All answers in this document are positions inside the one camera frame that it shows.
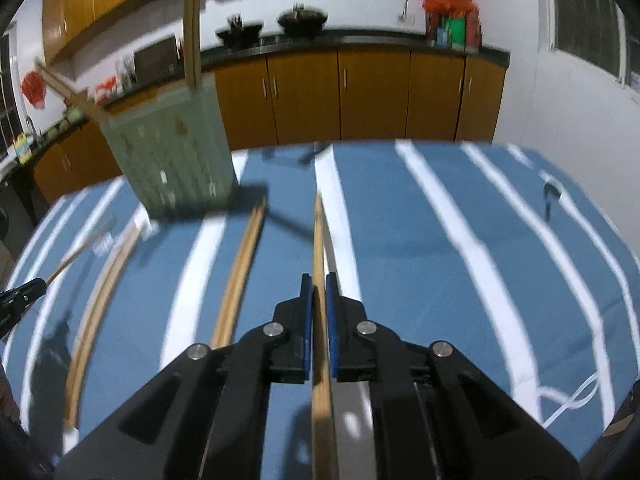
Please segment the yellow detergent bottle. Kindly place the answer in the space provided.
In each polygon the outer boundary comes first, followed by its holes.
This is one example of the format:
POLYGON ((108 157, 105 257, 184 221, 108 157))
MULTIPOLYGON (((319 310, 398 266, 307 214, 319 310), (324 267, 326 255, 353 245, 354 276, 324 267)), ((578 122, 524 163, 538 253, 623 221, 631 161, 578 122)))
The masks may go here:
POLYGON ((13 142, 15 158, 25 166, 32 158, 32 136, 27 133, 20 133, 13 142))

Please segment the left window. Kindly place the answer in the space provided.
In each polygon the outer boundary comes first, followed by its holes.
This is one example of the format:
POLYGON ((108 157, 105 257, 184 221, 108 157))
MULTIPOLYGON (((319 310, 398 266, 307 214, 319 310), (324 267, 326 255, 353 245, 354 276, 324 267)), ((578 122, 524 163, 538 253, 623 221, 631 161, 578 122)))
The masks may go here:
POLYGON ((4 157, 8 154, 9 148, 12 148, 14 140, 22 132, 14 96, 10 37, 8 35, 1 37, 0 120, 0 148, 1 157, 4 157))

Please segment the window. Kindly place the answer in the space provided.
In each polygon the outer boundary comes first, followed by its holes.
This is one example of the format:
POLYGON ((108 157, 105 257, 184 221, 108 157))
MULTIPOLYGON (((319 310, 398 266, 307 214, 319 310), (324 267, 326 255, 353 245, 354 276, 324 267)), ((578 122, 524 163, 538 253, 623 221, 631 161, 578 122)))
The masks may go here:
POLYGON ((14 140, 22 132, 14 96, 10 37, 8 35, 1 37, 0 120, 0 148, 1 157, 4 157, 8 154, 9 148, 12 148, 14 140))
POLYGON ((622 0, 542 0, 550 50, 578 58, 639 89, 639 33, 622 0))

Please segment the green perforated utensil holder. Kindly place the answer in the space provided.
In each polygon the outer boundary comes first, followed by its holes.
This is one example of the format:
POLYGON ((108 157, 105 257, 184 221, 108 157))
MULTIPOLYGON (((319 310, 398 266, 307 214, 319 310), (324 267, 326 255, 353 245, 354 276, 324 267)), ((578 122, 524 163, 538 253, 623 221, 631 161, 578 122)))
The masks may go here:
POLYGON ((212 74, 196 89, 158 92, 100 128, 151 219, 204 216, 233 202, 238 178, 212 74))

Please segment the dark cutting board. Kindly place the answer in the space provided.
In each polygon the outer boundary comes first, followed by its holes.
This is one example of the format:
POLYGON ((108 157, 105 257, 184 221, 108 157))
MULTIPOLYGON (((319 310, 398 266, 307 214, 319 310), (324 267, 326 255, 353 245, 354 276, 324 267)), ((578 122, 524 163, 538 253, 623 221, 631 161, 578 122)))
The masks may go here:
POLYGON ((134 73, 140 86, 174 76, 178 68, 178 47, 174 35, 134 52, 134 73))

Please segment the lower wooden cabinets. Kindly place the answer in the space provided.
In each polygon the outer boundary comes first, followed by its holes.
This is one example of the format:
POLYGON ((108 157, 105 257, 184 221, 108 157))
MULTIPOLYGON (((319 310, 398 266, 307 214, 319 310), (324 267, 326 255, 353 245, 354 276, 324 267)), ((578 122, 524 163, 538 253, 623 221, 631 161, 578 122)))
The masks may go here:
MULTIPOLYGON (((504 67, 478 56, 382 47, 267 55, 210 74, 230 151, 361 140, 488 143, 506 79, 504 67)), ((141 91, 110 115, 175 86, 184 83, 141 91)), ((48 202, 124 176, 96 122, 54 141, 32 173, 48 202)))

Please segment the black wok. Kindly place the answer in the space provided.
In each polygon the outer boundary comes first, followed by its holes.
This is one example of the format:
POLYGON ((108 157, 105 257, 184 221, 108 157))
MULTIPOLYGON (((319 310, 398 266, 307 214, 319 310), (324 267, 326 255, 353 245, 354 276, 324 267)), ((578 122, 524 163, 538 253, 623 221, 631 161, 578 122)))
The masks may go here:
POLYGON ((231 49, 243 49, 259 44, 263 21, 244 21, 241 14, 231 14, 227 26, 217 29, 216 36, 222 44, 231 49))

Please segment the black countertop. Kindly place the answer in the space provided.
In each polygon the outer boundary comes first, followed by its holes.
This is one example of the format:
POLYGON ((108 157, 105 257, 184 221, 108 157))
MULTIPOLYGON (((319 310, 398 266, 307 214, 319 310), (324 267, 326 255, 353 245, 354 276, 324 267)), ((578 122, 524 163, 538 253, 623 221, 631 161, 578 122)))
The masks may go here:
POLYGON ((246 48, 232 49, 225 46, 211 47, 202 51, 202 67, 210 72, 218 66, 258 58, 258 56, 281 55, 296 51, 314 51, 342 47, 393 47, 410 51, 433 51, 437 54, 478 56, 485 61, 508 68, 511 53, 508 50, 482 44, 477 52, 454 50, 430 44, 425 35, 390 29, 329 28, 312 38, 295 38, 283 34, 261 36, 257 44, 246 48))

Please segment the black lidded pot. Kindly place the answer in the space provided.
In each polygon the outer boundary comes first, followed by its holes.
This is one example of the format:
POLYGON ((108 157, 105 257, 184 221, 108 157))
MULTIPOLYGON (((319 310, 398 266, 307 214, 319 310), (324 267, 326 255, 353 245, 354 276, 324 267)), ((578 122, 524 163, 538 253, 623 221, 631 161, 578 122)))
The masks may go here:
POLYGON ((296 3, 291 10, 278 17, 278 24, 286 36, 294 38, 311 38, 322 33, 329 15, 312 6, 296 3))

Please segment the right window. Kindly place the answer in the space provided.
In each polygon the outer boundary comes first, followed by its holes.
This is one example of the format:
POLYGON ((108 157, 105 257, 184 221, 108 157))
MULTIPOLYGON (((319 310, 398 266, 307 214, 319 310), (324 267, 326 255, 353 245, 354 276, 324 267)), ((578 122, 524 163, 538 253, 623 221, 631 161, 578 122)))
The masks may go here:
POLYGON ((639 33, 622 0, 542 0, 550 50, 578 58, 639 89, 639 33))

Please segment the red plastic bag on wall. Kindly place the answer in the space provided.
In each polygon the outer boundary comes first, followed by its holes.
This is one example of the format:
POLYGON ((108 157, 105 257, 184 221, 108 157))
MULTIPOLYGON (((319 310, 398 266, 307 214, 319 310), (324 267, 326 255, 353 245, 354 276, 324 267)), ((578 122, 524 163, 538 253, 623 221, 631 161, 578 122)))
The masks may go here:
POLYGON ((46 107, 47 85, 43 76, 36 70, 27 73, 21 81, 23 96, 36 110, 46 107))

